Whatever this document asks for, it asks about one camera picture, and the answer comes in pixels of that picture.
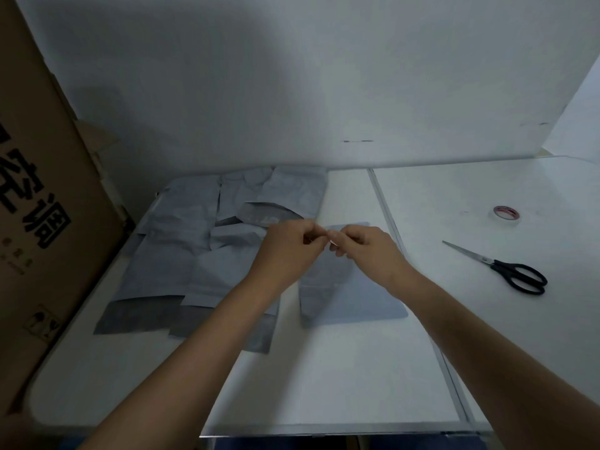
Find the white table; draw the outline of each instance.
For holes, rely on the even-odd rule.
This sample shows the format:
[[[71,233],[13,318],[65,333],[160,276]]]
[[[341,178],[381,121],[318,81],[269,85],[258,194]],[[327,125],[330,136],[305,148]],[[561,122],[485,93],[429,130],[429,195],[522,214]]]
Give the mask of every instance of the white table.
[[[600,168],[539,158],[375,171],[409,261],[480,318],[600,403]],[[488,217],[521,212],[516,226]],[[442,243],[548,278],[540,297]],[[461,383],[469,415],[487,420]]]
[[[369,173],[330,172],[317,221],[386,228]],[[92,335],[127,263],[117,257],[30,387],[27,405],[41,425],[78,432],[96,426],[177,348],[166,331]],[[282,296],[270,353],[242,352],[202,434],[469,430],[449,385],[412,313],[304,330],[294,285]]]

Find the hand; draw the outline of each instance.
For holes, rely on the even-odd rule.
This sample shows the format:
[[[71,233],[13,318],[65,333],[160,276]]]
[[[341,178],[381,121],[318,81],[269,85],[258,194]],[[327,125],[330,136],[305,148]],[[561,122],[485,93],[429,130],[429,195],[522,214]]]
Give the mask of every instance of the hand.
[[[247,278],[266,281],[276,295],[295,283],[323,252],[327,231],[312,219],[291,219],[269,227]]]
[[[406,261],[394,240],[379,227],[345,226],[340,232],[328,230],[334,244],[329,249],[338,257],[354,260],[362,272],[385,287],[391,295],[401,295],[399,287],[410,278],[421,277]]]

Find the person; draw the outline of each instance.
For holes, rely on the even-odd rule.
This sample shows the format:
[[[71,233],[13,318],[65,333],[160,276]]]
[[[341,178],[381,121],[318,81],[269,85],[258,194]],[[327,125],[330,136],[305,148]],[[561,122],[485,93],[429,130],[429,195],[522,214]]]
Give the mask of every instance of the person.
[[[81,448],[193,448],[254,324],[330,240],[416,315],[507,450],[600,448],[600,407],[417,272],[388,234],[307,219],[269,227],[248,275]]]

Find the stack of gray bags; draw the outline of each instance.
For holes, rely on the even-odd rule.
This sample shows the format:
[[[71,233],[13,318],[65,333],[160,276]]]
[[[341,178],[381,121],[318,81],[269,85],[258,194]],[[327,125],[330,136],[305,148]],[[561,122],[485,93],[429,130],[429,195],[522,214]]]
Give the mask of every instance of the stack of gray bags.
[[[248,273],[266,227],[314,218],[326,187],[326,168],[304,166],[172,181],[128,241],[131,262],[94,333],[169,328],[187,337]],[[278,309],[279,300],[246,350],[268,353]]]

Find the tape roll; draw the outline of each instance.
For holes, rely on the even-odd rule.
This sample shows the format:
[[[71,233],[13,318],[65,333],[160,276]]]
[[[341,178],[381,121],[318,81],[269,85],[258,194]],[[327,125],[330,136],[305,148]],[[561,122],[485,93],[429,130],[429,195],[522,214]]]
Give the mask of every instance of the tape roll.
[[[506,205],[497,205],[488,214],[490,219],[502,226],[516,226],[521,222],[521,213]]]

